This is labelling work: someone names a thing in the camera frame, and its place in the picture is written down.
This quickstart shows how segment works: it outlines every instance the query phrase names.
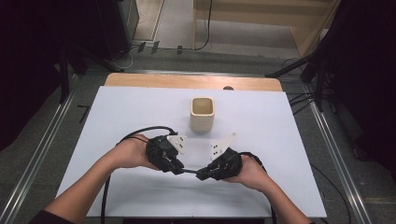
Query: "white tabletop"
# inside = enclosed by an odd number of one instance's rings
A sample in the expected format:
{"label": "white tabletop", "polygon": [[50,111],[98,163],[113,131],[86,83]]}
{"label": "white tabletop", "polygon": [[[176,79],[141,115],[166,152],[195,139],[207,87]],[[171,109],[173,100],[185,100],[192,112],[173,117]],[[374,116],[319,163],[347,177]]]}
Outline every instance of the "white tabletop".
{"label": "white tabletop", "polygon": [[[215,100],[210,133],[189,127],[191,98]],[[187,169],[207,166],[210,144],[236,132],[231,148],[250,151],[268,174],[309,217],[326,217],[302,139],[285,92],[214,91],[136,87],[101,87],[64,175],[58,195],[77,181],[123,136],[150,126],[168,126],[187,135]],[[149,131],[149,138],[168,131]],[[99,217],[102,192],[90,217]],[[270,217],[268,201],[258,191],[192,174],[173,175],[147,168],[120,169],[111,176],[107,217]]]}

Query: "black sleeve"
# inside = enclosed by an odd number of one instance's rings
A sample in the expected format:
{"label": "black sleeve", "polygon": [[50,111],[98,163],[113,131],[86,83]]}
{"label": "black sleeve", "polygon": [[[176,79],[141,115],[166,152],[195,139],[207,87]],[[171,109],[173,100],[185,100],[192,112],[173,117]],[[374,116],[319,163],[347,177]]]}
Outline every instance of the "black sleeve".
{"label": "black sleeve", "polygon": [[41,210],[35,217],[29,222],[29,224],[43,224],[43,223],[56,223],[56,224],[73,224],[73,222],[67,221],[62,217],[58,217],[47,211]]}

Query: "cup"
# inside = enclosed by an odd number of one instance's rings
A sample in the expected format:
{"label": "cup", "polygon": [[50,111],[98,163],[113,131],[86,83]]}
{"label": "cup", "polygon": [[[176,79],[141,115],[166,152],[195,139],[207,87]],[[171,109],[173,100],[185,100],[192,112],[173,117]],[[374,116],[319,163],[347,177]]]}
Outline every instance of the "cup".
{"label": "cup", "polygon": [[215,118],[215,102],[210,97],[191,99],[190,126],[198,133],[207,133],[212,129]]}

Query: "human arm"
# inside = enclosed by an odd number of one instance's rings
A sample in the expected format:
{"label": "human arm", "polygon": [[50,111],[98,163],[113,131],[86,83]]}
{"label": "human arm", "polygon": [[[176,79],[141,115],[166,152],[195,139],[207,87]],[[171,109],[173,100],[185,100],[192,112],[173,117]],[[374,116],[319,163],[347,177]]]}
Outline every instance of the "human arm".
{"label": "human arm", "polygon": [[[148,141],[142,134],[135,135]],[[146,143],[136,138],[122,141],[101,157],[75,184],[44,210],[73,223],[81,223],[108,177],[116,169],[144,166],[157,168],[146,157]]]}
{"label": "human arm", "polygon": [[242,156],[243,167],[238,176],[227,178],[263,193],[283,223],[311,223],[311,220],[290,200],[280,186],[249,156]]}

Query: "person's right arm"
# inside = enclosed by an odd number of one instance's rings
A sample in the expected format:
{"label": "person's right arm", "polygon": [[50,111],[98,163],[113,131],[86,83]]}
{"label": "person's right arm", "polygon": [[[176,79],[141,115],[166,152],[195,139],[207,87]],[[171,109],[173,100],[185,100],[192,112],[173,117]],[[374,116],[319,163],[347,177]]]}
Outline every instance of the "person's right arm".
{"label": "person's right arm", "polygon": [[243,167],[238,176],[225,179],[241,183],[250,189],[262,192],[283,223],[311,223],[311,220],[290,200],[280,186],[249,156],[242,156]]}

